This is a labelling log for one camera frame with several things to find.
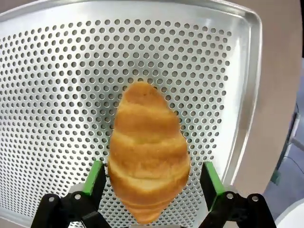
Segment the silver screw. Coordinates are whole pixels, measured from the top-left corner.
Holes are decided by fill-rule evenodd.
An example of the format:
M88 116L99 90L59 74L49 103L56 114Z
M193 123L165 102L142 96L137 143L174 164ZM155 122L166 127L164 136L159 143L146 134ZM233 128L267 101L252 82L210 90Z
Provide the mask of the silver screw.
M253 196L253 197L252 197L252 200L253 200L254 202L257 202L257 201L258 201L258 197L257 197L257 196Z
M79 200L81 198L81 195L77 194L74 196L76 200Z
M231 193L228 193L227 198L231 200L231 199L233 199L233 195Z

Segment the gray floor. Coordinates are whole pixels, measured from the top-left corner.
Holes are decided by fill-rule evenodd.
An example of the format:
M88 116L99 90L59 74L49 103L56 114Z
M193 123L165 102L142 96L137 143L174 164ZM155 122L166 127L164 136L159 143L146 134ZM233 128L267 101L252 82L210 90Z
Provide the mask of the gray floor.
M302 116L296 131L296 139L304 144L304 73L301 76L297 103ZM304 171L304 151L291 146L288 157L292 158ZM289 158L284 158L279 172L281 173L278 185L270 182L264 193L270 211L276 219L287 207L304 198L304 174L297 165Z

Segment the golden brown pastry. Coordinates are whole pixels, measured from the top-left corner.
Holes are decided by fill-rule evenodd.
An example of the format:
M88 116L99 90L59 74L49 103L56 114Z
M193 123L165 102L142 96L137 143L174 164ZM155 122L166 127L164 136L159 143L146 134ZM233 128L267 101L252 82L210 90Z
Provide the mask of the golden brown pastry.
M111 185L137 222L156 220L181 192L190 171L178 117L150 84L124 93L110 142Z

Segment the green strip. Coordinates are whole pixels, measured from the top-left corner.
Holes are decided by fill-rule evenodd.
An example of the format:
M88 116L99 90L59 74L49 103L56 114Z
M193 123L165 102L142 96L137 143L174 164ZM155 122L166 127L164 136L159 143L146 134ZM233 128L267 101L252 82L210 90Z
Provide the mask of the green strip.
M86 195L91 195L93 191L93 187L95 184L95 180L98 176L100 169L102 168L103 163L101 161L94 161L92 168L89 172L88 177L86 178L86 182L83 186L82 192Z
M222 184L222 182L221 182L221 180L218 176L217 171L215 170L215 168L213 166L213 163L211 161L206 161L204 163L205 163L206 168L208 170L208 173L209 173L210 179L212 181L214 190L216 192L216 197L215 197L215 199L213 201L213 204L211 206L211 209L210 209L210 211L212 211L217 198L225 192L225 188L224 188L224 185Z

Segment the beige table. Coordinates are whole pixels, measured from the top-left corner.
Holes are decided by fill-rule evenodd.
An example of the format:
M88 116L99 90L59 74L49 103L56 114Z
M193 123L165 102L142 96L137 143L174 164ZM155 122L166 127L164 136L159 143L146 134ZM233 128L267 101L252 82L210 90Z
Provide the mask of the beige table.
M0 12L30 2L0 0ZM301 70L299 0L233 0L254 10L263 23L262 72L256 112L235 187L264 192L282 150ZM0 220L0 227L8 224Z

